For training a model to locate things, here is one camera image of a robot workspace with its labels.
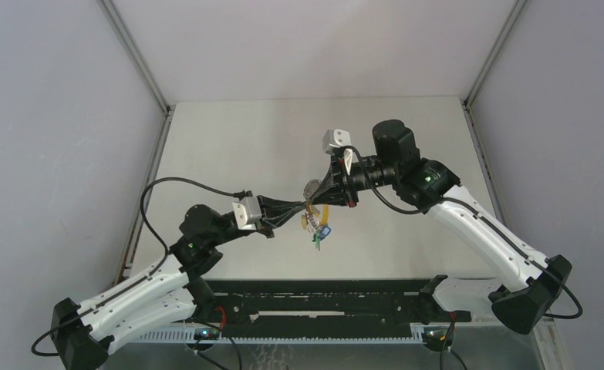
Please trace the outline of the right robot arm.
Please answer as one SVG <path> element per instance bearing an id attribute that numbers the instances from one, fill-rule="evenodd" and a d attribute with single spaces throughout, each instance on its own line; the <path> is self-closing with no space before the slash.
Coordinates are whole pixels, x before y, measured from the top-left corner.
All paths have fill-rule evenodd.
<path id="1" fill-rule="evenodd" d="M 310 194 L 311 204 L 354 207 L 362 191 L 389 186 L 406 204 L 406 215 L 424 214 L 459 237 L 493 272 L 490 279 L 435 277 L 420 299 L 423 316 L 439 321 L 449 312 L 491 315 L 526 335 L 562 294 L 570 294 L 570 261 L 548 257 L 487 212 L 443 163 L 423 157 L 412 129 L 398 119 L 372 130 L 375 154 L 363 156 L 342 129 L 327 131 L 322 147 L 329 169 Z"/>

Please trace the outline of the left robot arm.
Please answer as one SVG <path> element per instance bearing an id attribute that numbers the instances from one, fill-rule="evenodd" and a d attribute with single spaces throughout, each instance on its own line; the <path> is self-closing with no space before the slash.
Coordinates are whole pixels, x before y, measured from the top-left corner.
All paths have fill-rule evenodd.
<path id="1" fill-rule="evenodd" d="M 55 305 L 46 333 L 67 369 L 98 369 L 128 342 L 175 321 L 206 321 L 217 309 L 203 279 L 223 254 L 218 246 L 274 230 L 305 209 L 303 202 L 243 197 L 220 214 L 192 206 L 179 226 L 181 237 L 141 272 L 93 298 Z"/>

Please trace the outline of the blue key tag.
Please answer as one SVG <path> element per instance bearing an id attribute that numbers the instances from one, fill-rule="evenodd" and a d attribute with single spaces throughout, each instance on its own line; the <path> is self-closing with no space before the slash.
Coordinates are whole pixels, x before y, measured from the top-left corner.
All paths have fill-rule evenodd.
<path id="1" fill-rule="evenodd" d="M 326 237 L 330 235 L 332 229 L 329 225 L 322 225 L 322 227 L 318 230 L 316 236 L 319 240 L 324 240 Z"/>

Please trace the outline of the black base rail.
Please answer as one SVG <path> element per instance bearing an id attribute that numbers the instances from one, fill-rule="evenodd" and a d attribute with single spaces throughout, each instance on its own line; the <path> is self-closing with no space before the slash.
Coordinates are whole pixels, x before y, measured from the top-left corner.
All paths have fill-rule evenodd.
<path id="1" fill-rule="evenodd" d="M 218 325 L 235 339 L 394 341 L 414 326 L 497 322 L 526 335 L 555 300 L 549 280 L 512 292 L 495 280 L 209 280 L 158 298 L 121 325 L 146 322 L 154 330 L 173 322 Z"/>

